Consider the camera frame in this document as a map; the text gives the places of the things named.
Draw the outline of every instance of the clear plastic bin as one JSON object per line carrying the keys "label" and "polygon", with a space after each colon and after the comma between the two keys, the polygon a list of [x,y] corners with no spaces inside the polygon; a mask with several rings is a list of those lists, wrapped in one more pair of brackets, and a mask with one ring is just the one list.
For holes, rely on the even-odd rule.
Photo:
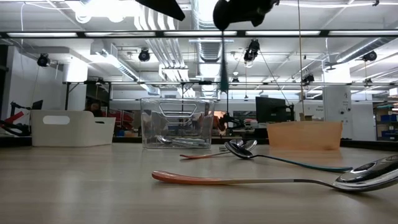
{"label": "clear plastic bin", "polygon": [[146,149],[209,149],[214,101],[141,99],[142,145]]}

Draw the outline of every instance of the ceiling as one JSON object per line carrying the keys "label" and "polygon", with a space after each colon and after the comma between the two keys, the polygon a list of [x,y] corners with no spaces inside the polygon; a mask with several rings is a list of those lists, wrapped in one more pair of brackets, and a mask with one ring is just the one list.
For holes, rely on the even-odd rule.
{"label": "ceiling", "polygon": [[[209,5],[214,0],[207,0]],[[347,8],[311,8],[306,7],[306,4],[311,5],[340,5],[340,4],[362,4],[373,1],[321,1],[321,0],[301,0],[300,15],[301,15],[301,29],[387,29],[389,25],[398,21],[398,5],[385,6],[379,5],[377,7],[362,6],[362,7],[347,7]],[[190,0],[178,0],[180,5],[189,6]],[[284,1],[281,3],[295,4],[296,1]],[[23,30],[24,31],[71,31],[71,30],[92,30],[92,31],[106,31],[106,30],[136,30],[134,26],[134,18],[127,17],[122,22],[114,23],[105,17],[94,17],[86,24],[79,24],[75,21],[75,13],[73,10],[62,10],[65,14],[61,14],[58,10],[51,9],[52,5],[46,1],[37,1],[34,4],[25,4],[22,10]],[[54,1],[54,4],[59,8],[66,8],[64,2]],[[21,31],[21,2],[9,2],[0,0],[0,30],[1,31]],[[186,18],[182,22],[174,21],[175,26],[179,30],[191,30],[192,25],[192,11],[184,11]],[[280,5],[275,6],[273,10],[266,15],[264,22],[258,27],[253,27],[248,22],[241,22],[231,24],[228,29],[231,30],[267,30],[267,29],[299,29],[299,15],[297,6]],[[275,76],[278,82],[290,82],[292,76],[296,75],[300,68],[305,67],[311,63],[315,58],[323,55],[335,55],[344,52],[355,44],[361,42],[362,38],[303,38],[301,40],[302,47],[300,53],[300,39],[298,38],[260,38],[261,53],[255,59],[254,65],[251,68],[244,66],[241,54],[249,45],[251,39],[248,38],[231,38],[232,43],[226,44],[226,59],[228,63],[228,73],[232,78],[232,72],[238,72],[240,82],[264,82],[272,81],[272,75]],[[119,49],[119,58],[124,60],[128,65],[139,72],[144,80],[161,81],[158,76],[159,61],[155,55],[151,55],[149,62],[140,62],[138,60],[138,53],[141,48],[149,46],[144,39],[107,39],[107,42],[113,43]],[[74,51],[85,56],[90,63],[91,76],[104,77],[107,80],[121,81],[122,73],[114,66],[103,63],[97,55],[90,55],[90,48],[93,40],[91,39],[52,39],[52,40],[25,40],[25,44],[30,44],[33,47],[69,47]],[[198,69],[198,59],[196,54],[196,44],[190,43],[187,38],[178,39],[179,48],[183,55],[185,64],[188,66],[188,76],[192,80],[201,79],[201,74]],[[360,80],[366,76],[376,73],[385,72],[390,69],[398,67],[398,56],[388,57],[398,52],[398,40],[383,45],[376,50],[378,58],[375,62],[367,64],[367,69],[364,69],[362,61],[351,61],[349,63],[351,70],[352,81]],[[315,76],[316,82],[322,81],[322,69],[314,69],[311,71]],[[295,76],[300,81],[300,74]],[[393,73],[378,80],[378,82],[394,82],[398,81],[398,75]],[[139,86],[119,86],[119,89],[139,90]],[[232,88],[245,88],[245,86],[232,86]],[[276,89],[277,86],[248,86],[251,89]],[[288,89],[296,89],[297,87],[287,86]],[[378,90],[388,89],[385,87],[378,88]]]}

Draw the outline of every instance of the wooden table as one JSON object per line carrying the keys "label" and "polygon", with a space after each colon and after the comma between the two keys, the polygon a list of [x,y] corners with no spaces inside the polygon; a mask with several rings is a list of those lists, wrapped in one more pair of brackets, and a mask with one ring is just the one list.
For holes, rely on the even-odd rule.
{"label": "wooden table", "polygon": [[[256,151],[267,153],[267,146]],[[151,177],[153,170],[203,177],[333,181],[338,176],[264,158],[180,160],[182,152],[203,153],[142,150],[140,144],[0,149],[0,223],[398,222],[398,185],[347,194],[313,184],[197,186],[165,184]],[[393,153],[346,148],[341,154],[341,164],[359,166]],[[317,153],[306,157],[297,155],[305,162],[328,161]]]}

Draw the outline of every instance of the table surface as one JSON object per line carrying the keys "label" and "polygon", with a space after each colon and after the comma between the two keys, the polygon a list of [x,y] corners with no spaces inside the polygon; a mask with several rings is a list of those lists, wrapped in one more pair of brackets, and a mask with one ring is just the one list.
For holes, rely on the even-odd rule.
{"label": "table surface", "polygon": [[[258,153],[269,153],[257,146]],[[199,186],[165,184],[153,170],[202,177],[338,174],[232,155],[184,160],[210,151],[142,150],[141,144],[91,148],[0,149],[0,223],[397,223],[398,185],[348,194],[315,184]],[[360,166],[393,152],[342,148],[341,157],[288,153],[324,165]]]}

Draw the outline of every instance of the white pillar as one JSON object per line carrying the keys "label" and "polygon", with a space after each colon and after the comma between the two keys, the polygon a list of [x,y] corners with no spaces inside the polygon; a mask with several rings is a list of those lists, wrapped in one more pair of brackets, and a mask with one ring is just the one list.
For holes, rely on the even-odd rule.
{"label": "white pillar", "polygon": [[[351,77],[347,64],[335,66],[335,70],[324,71],[324,81],[350,83]],[[353,138],[353,113],[351,110],[351,88],[349,86],[326,86],[323,88],[325,121],[343,123],[342,138]]]}
{"label": "white pillar", "polygon": [[[78,58],[73,58],[69,64],[64,65],[63,73],[66,82],[84,82],[87,80],[88,67],[87,63]],[[86,105],[86,85],[79,84],[75,88],[75,84],[70,85],[68,99],[68,110],[84,110]]]}

